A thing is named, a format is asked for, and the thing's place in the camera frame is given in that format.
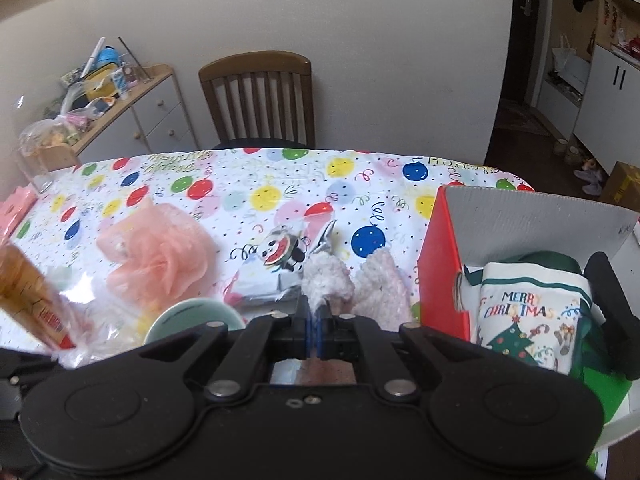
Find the panda sticker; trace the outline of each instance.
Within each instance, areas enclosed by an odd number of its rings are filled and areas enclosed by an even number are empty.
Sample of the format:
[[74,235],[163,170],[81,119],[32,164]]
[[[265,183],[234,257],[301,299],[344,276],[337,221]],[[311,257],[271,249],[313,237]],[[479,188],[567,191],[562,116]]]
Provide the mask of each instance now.
[[291,272],[302,270],[305,252],[300,248],[300,239],[285,227],[273,230],[258,245],[255,251],[265,266],[274,270],[286,269]]

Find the christmas tree print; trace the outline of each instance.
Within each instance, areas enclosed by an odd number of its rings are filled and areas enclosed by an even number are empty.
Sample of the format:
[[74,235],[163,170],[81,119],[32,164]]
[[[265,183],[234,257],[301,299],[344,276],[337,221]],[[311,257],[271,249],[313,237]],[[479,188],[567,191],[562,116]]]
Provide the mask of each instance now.
[[503,332],[487,343],[487,346],[495,352],[510,355],[527,364],[536,366],[536,360],[527,352],[526,348],[533,345],[533,341],[527,338],[527,335],[519,329],[518,322],[520,318],[514,316],[513,324]]

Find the cardboard box on floor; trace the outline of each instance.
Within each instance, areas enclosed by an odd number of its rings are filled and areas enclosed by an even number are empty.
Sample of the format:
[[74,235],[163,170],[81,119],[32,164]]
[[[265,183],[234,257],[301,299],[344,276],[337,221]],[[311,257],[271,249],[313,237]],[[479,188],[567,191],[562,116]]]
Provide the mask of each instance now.
[[[484,187],[441,186],[418,259],[420,320],[470,340],[467,312],[456,310],[454,287],[462,265],[482,267],[511,256],[553,250],[584,269],[604,252],[640,317],[640,246],[632,235],[638,214],[605,203]],[[640,430],[640,381],[634,382],[596,449]]]
[[640,170],[631,164],[616,162],[602,190],[600,202],[640,212]]

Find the fluffy pink toy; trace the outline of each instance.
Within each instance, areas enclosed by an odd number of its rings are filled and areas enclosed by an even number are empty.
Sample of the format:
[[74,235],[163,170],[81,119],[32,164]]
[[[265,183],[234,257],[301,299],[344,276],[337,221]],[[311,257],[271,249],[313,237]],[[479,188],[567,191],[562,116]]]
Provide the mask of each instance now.
[[215,254],[213,240],[190,215],[171,204],[146,200],[132,215],[97,240],[121,266],[107,277],[117,296],[159,314],[208,288]]

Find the polka dot tablecloth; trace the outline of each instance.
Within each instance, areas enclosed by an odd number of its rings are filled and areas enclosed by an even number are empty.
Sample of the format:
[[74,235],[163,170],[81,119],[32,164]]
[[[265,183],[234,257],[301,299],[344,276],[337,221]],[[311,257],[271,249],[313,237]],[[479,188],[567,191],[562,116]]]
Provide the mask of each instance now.
[[[74,266],[103,280],[115,264],[95,246],[98,234],[144,197],[169,202],[213,238],[218,275],[205,294],[221,299],[242,264],[234,249],[259,243],[278,225],[333,211],[334,254],[357,270],[375,249],[389,248],[416,308],[417,258],[443,184],[531,190],[513,174],[430,156],[288,148],[147,155],[56,172],[13,240],[43,272]],[[38,348],[2,312],[0,345]]]

